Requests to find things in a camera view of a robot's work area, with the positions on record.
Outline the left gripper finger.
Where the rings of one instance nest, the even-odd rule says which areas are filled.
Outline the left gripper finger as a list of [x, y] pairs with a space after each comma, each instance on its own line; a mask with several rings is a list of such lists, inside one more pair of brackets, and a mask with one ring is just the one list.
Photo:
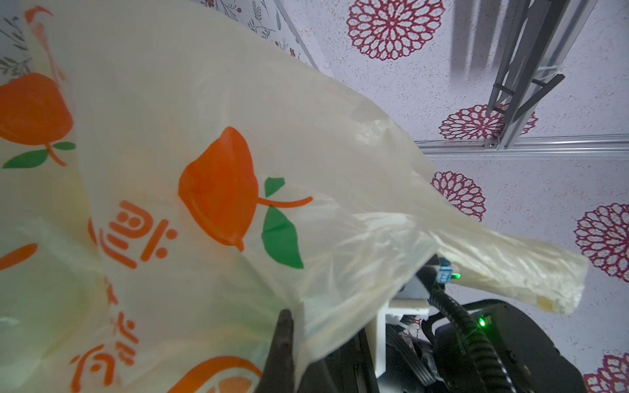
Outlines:
[[293, 362], [293, 316], [289, 309], [278, 315], [265, 368], [257, 393], [293, 393], [295, 391]]

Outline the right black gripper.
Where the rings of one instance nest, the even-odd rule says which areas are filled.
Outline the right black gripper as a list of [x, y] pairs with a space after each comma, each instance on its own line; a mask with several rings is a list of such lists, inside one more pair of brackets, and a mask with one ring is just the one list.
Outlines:
[[548, 335], [508, 302], [459, 304], [455, 265], [433, 257], [375, 321], [314, 365], [317, 392], [583, 392]]

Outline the grey slotted wall shelf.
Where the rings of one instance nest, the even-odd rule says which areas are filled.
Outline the grey slotted wall shelf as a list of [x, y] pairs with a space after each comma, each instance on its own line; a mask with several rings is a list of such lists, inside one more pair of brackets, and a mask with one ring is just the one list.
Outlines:
[[564, 81], [562, 67], [596, 1], [517, 1], [486, 115], [503, 130], [490, 148], [515, 147], [539, 102]]

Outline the cream plastic bag orange print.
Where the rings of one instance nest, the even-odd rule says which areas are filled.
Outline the cream plastic bag orange print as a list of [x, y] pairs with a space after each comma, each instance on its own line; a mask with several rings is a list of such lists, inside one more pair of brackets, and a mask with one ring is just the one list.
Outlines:
[[1, 87], [1, 389], [246, 392], [295, 375], [434, 255], [558, 314], [585, 257], [488, 229], [365, 96], [190, 1], [21, 1]]

